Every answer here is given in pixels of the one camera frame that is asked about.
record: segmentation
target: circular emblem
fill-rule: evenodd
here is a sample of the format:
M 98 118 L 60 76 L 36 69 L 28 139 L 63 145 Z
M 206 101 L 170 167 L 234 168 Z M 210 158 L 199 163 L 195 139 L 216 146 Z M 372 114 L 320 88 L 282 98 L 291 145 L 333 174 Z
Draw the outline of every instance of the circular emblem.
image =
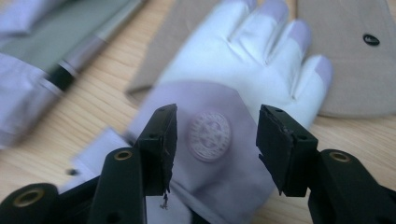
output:
M 230 146 L 228 120 L 217 112 L 203 112 L 191 121 L 188 144 L 192 154 L 202 161 L 214 161 Z
M 368 44 L 368 45 L 370 45 L 370 46 L 373 46 L 373 47 L 375 47 L 375 46 L 378 46 L 379 45 L 379 39 L 378 38 L 376 38 L 375 36 L 373 36 L 373 35 L 363 35 L 363 41 L 366 43 L 366 44 Z

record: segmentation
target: wooden table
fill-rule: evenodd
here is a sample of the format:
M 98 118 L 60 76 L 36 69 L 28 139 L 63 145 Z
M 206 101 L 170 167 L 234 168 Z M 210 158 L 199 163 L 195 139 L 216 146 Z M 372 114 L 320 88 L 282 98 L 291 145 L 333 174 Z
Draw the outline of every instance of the wooden table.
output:
M 1 0 L 5 4 L 10 0 Z M 145 57 L 150 39 L 174 0 L 150 0 L 112 41 L 59 104 L 19 146 L 0 151 L 0 200 L 31 183 L 62 185 L 70 160 L 106 126 L 122 133 L 138 108 L 123 95 Z M 295 2 L 289 0 L 291 17 Z M 396 0 L 389 0 L 396 18 Z M 336 148 L 355 155 L 375 179 L 396 190 L 396 116 L 379 119 L 318 117 L 311 133 L 318 149 Z M 307 199 L 274 192 L 252 223 L 312 223 Z

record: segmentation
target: black pen band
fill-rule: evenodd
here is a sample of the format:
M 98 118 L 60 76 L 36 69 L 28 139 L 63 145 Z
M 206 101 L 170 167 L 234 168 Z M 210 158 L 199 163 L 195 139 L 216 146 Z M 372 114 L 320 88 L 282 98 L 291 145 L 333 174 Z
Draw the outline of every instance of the black pen band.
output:
M 61 91 L 66 91 L 73 84 L 74 79 L 74 76 L 60 65 L 47 77 L 47 80 Z

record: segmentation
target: glove finger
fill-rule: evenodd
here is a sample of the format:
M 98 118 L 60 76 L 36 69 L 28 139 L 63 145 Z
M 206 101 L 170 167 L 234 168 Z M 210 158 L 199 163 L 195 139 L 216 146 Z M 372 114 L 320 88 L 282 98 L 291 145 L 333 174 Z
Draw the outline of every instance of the glove finger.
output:
M 266 0 L 243 21 L 230 40 L 262 63 L 283 30 L 288 16 L 289 9 L 284 1 Z
M 292 91 L 298 109 L 291 111 L 297 113 L 294 118 L 305 128 L 315 119 L 331 83 L 332 64 L 326 57 L 314 56 L 304 63 Z
M 288 82 L 289 90 L 300 73 L 304 54 L 311 43 L 311 32 L 304 21 L 293 21 L 282 33 L 266 64 L 276 67 Z
M 228 38 L 255 4 L 254 0 L 222 0 L 201 23 L 194 37 L 201 41 L 208 35 Z

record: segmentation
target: white glove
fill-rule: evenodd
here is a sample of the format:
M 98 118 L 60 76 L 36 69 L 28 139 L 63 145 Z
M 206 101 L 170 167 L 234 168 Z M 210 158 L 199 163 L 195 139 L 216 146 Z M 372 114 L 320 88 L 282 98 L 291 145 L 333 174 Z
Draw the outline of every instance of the white glove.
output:
M 136 139 L 155 109 L 177 104 L 177 154 L 170 203 L 147 200 L 148 223 L 189 220 L 246 223 L 275 185 L 255 146 L 262 104 L 309 127 L 332 78 L 322 56 L 303 57 L 308 27 L 286 28 L 287 5 L 224 0 L 191 35 L 141 105 L 127 138 Z
M 262 104 L 280 107 L 309 127 L 332 76 L 323 56 L 302 65 L 311 37 L 303 21 L 286 28 L 288 11 L 270 0 L 249 13 L 253 1 L 223 1 L 191 36 L 158 85 L 203 81 L 238 91 L 258 122 Z

